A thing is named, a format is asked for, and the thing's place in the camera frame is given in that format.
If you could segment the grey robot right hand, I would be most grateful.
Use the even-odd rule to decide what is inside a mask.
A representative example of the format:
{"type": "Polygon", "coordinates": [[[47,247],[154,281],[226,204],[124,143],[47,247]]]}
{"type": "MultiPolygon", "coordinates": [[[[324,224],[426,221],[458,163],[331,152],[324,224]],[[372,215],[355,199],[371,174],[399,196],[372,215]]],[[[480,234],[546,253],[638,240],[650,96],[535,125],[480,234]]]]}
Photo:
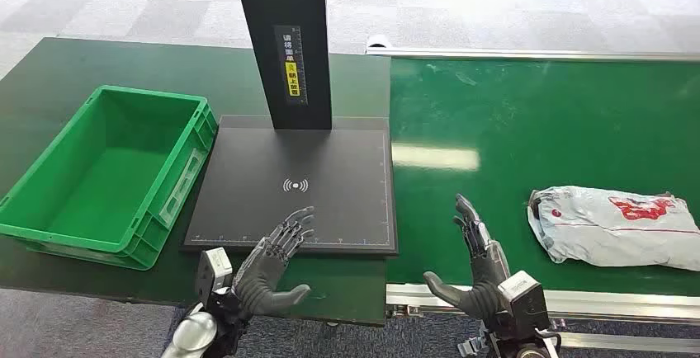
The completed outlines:
{"type": "Polygon", "coordinates": [[[472,286],[459,290],[432,271],[425,271],[423,279],[434,296],[470,318],[488,320],[503,310],[498,285],[510,277],[507,259],[473,204],[460,193],[456,194],[456,211],[459,215],[453,217],[453,222],[460,227],[468,249],[472,286]]]}

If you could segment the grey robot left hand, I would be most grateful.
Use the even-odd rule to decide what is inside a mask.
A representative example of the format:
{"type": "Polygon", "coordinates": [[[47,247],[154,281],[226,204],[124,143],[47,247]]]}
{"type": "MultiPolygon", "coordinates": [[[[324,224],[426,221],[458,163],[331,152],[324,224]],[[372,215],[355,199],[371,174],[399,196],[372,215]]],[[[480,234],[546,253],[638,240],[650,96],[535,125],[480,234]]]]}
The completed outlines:
{"type": "Polygon", "coordinates": [[[232,284],[243,312],[279,314],[299,304],[310,293],[307,284],[299,284],[288,291],[278,291],[277,285],[299,246],[314,233],[307,227],[314,216],[313,206],[292,212],[262,238],[244,260],[232,284]]]}

